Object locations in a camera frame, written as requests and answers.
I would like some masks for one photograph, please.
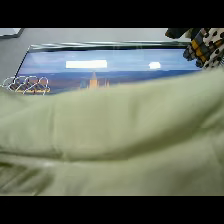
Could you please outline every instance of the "wire decoration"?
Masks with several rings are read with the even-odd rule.
[[[28,95],[45,95],[50,92],[46,77],[37,76],[17,76],[6,78],[1,87],[16,93]]]

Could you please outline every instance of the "patterned fabric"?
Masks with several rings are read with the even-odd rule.
[[[202,28],[184,52],[188,61],[197,59],[200,68],[219,66],[224,55],[224,28]]]

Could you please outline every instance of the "screen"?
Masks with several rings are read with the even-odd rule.
[[[186,75],[200,69],[184,49],[86,50],[27,53],[17,76],[48,80],[47,94]]]

